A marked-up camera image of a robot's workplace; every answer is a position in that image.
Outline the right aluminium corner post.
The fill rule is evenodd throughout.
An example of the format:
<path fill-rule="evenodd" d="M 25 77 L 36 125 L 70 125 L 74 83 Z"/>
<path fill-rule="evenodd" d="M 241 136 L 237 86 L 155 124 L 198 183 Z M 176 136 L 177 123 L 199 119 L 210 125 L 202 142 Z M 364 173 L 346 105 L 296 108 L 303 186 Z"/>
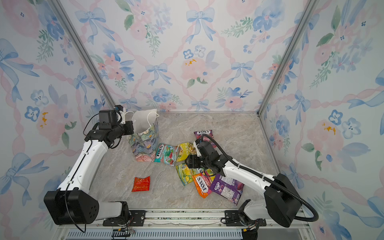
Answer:
<path fill-rule="evenodd" d="M 319 1 L 316 0 L 310 0 L 308 1 L 308 4 L 304 8 L 303 14 L 301 18 L 299 19 L 299 23 L 292 35 L 290 43 L 287 45 L 287 49 L 284 52 L 282 56 L 282 61 L 280 66 L 278 67 L 275 76 L 272 78 L 271 84 L 267 88 L 266 94 L 263 98 L 263 102 L 259 107 L 258 110 L 258 117 L 260 117 L 263 112 L 266 110 L 268 101 L 271 98 L 275 87 L 279 83 L 279 78 L 282 76 L 283 71 L 285 70 L 286 66 L 288 66 L 289 61 L 291 60 L 292 55 L 294 54 L 294 51 L 296 50 L 296 47 L 298 45 L 298 41 L 300 40 L 301 36 L 304 34 L 305 28 L 308 26 L 308 23 L 310 21 L 310 18 L 314 14 L 315 8 L 317 6 Z"/>

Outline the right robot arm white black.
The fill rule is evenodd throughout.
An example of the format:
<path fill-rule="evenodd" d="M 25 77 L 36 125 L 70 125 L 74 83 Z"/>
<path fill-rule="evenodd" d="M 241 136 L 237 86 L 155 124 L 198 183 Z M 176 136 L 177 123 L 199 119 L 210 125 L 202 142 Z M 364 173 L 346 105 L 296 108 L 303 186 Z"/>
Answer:
<path fill-rule="evenodd" d="M 292 190 L 292 184 L 282 174 L 264 174 L 239 163 L 224 153 L 219 153 L 207 141 L 194 142 L 195 155 L 189 155 L 185 164 L 192 169 L 210 169 L 215 174 L 241 182 L 264 197 L 264 201 L 246 200 L 238 209 L 238 221 L 245 226 L 255 225 L 258 219 L 272 219 L 282 227 L 288 228 L 294 221 L 302 204 L 280 190 L 278 184 Z"/>

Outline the orange Fox's candy bag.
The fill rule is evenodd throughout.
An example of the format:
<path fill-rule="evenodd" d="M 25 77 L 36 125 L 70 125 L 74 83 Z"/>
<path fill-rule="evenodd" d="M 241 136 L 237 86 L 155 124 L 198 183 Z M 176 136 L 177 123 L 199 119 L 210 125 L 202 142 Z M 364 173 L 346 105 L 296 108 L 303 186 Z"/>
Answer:
<path fill-rule="evenodd" d="M 192 175 L 196 189 L 202 198 L 206 198 L 212 193 L 210 187 L 215 179 L 215 175 L 211 169 L 202 170 L 200 173 L 193 173 Z"/>

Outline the yellow candy bag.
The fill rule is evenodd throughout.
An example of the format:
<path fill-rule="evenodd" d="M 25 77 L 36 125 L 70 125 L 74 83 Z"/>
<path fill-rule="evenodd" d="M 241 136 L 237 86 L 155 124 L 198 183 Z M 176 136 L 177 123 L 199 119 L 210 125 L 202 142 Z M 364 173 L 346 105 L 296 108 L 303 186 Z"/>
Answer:
<path fill-rule="evenodd" d="M 184 162 L 188 156 L 196 155 L 196 149 L 192 143 L 182 143 L 178 145 L 179 153 L 176 162 L 181 163 Z"/>

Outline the left aluminium corner post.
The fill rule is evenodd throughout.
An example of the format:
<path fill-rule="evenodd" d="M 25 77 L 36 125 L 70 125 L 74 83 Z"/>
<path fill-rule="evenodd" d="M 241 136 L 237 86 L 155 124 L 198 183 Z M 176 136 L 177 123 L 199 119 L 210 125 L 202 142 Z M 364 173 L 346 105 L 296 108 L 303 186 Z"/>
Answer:
<path fill-rule="evenodd" d="M 98 86 L 101 93 L 104 95 L 106 102 L 111 107 L 111 109 L 115 106 L 115 101 L 113 100 L 109 90 L 107 89 L 106 84 L 101 79 L 97 67 L 94 65 L 91 56 L 89 55 L 85 45 L 83 44 L 80 35 L 76 31 L 72 21 L 70 20 L 68 14 L 66 13 L 61 1 L 48 1 L 50 7 L 53 12 L 58 17 L 60 23 L 62 24 L 64 30 L 68 33 L 70 39 L 74 43 L 74 47 L 77 50 L 78 54 L 81 57 L 85 67 L 89 71 L 90 75 L 93 77 L 94 82 Z"/>

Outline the purple berries candy bag upper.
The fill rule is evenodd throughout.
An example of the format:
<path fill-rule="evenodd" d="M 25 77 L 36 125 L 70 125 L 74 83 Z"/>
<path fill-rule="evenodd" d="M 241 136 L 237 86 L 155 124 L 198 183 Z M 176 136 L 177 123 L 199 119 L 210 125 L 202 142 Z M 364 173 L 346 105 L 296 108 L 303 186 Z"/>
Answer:
<path fill-rule="evenodd" d="M 203 141 L 207 141 L 209 142 L 214 148 L 216 148 L 217 146 L 215 145 L 215 143 L 212 142 L 211 139 L 214 138 L 214 135 L 213 135 L 213 131 L 212 130 L 202 130 L 202 131 L 195 131 L 194 132 L 194 135 L 196 137 L 196 139 L 200 139 L 201 138 L 201 135 L 208 135 L 210 136 L 210 138 L 206 137 L 206 136 L 203 136 Z"/>

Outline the green lemon candy bag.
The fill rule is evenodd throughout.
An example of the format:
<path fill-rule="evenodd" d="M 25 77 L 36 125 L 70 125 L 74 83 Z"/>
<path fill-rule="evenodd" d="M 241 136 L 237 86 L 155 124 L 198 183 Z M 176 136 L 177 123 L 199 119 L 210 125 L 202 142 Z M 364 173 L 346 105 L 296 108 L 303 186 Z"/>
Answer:
<path fill-rule="evenodd" d="M 203 169 L 190 169 L 186 164 L 181 164 L 176 166 L 177 173 L 179 178 L 184 186 L 194 182 L 194 175 L 204 174 Z"/>

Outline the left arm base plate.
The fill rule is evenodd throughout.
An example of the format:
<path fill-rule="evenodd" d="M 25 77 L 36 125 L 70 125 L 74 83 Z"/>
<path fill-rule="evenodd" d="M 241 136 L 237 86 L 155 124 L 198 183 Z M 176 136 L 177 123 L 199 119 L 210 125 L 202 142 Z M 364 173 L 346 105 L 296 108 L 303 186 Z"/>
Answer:
<path fill-rule="evenodd" d="M 104 220 L 104 227 L 142 227 L 146 218 L 145 210 L 131 210 L 119 217 Z"/>

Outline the aluminium mounting rail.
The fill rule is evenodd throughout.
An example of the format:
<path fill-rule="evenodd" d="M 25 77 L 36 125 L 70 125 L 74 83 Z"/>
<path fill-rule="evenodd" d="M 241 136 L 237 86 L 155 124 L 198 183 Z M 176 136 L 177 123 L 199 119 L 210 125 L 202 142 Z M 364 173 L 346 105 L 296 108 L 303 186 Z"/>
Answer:
<path fill-rule="evenodd" d="M 138 212 L 139 209 L 132 209 L 131 214 L 133 220 L 129 224 L 131 229 L 151 229 L 151 228 L 180 228 L 180 229 L 207 229 L 207 228 L 245 228 L 246 226 L 240 223 L 240 220 L 231 223 L 230 226 L 225 224 L 227 220 L 235 219 L 238 210 L 235 209 L 147 209 L 145 213 Z M 274 221 L 265 210 L 258 212 L 257 219 L 262 219 L 261 227 L 267 229 L 285 229 Z M 107 220 L 97 220 L 92 224 L 80 225 L 81 229 L 86 227 L 87 230 L 96 228 L 119 228 L 119 224 L 107 224 Z M 309 229 L 310 226 L 306 222 L 293 220 L 290 225 L 292 229 Z"/>

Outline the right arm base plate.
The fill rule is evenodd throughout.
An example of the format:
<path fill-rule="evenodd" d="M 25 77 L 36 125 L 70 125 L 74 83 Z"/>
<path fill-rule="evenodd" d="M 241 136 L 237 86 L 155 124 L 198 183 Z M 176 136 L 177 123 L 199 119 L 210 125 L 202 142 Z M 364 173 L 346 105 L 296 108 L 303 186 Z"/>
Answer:
<path fill-rule="evenodd" d="M 226 210 L 225 216 L 221 219 L 221 223 L 227 227 L 252 227 L 256 223 L 260 223 L 260 227 L 266 227 L 265 219 L 251 220 L 245 214 L 239 213 L 238 210 Z"/>

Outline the teal mint candy bag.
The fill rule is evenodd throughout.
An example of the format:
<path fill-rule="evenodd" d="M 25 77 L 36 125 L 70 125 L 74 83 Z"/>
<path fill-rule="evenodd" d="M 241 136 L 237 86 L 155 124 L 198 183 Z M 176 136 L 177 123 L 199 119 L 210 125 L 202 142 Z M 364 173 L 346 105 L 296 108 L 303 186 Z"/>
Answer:
<path fill-rule="evenodd" d="M 179 156 L 180 147 L 171 146 L 167 144 L 159 144 L 155 155 L 155 163 L 164 163 L 166 165 L 175 166 L 176 160 Z"/>

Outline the small red snack packet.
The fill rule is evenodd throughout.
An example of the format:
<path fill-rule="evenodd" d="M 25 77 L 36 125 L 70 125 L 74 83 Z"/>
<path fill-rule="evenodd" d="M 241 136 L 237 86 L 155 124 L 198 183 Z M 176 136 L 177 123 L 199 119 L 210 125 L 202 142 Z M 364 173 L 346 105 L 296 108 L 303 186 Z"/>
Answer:
<path fill-rule="evenodd" d="M 137 178 L 134 179 L 134 185 L 132 192 L 146 192 L 150 190 L 151 177 Z"/>

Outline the floral paper gift bag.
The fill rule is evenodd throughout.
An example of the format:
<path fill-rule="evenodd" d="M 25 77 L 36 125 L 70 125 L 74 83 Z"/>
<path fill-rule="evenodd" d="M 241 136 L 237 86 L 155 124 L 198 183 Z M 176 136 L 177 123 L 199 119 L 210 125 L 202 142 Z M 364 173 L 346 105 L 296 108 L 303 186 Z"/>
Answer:
<path fill-rule="evenodd" d="M 132 116 L 134 133 L 129 144 L 137 162 L 153 162 L 159 145 L 157 109 L 136 111 Z"/>

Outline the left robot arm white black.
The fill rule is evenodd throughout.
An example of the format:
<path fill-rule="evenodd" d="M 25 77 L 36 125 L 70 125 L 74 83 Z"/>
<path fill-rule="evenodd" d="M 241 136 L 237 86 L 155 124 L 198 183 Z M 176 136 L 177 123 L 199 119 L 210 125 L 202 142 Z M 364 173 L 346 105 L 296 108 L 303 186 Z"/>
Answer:
<path fill-rule="evenodd" d="M 112 143 L 132 135 L 131 121 L 111 129 L 92 129 L 85 137 L 83 149 L 75 165 L 54 191 L 48 191 L 44 203 L 56 225 L 89 225 L 98 220 L 109 220 L 126 225 L 131 214 L 126 202 L 100 202 L 89 195 L 101 161 Z"/>

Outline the purple candy bag back side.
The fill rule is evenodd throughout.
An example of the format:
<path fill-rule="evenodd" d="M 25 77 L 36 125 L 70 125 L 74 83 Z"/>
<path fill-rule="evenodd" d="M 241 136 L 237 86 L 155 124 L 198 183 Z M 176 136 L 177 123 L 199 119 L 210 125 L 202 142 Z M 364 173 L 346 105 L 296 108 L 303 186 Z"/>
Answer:
<path fill-rule="evenodd" d="M 238 205 L 243 194 L 244 184 L 222 175 L 216 175 L 210 186 L 210 190 L 223 198 L 229 200 L 235 205 Z"/>

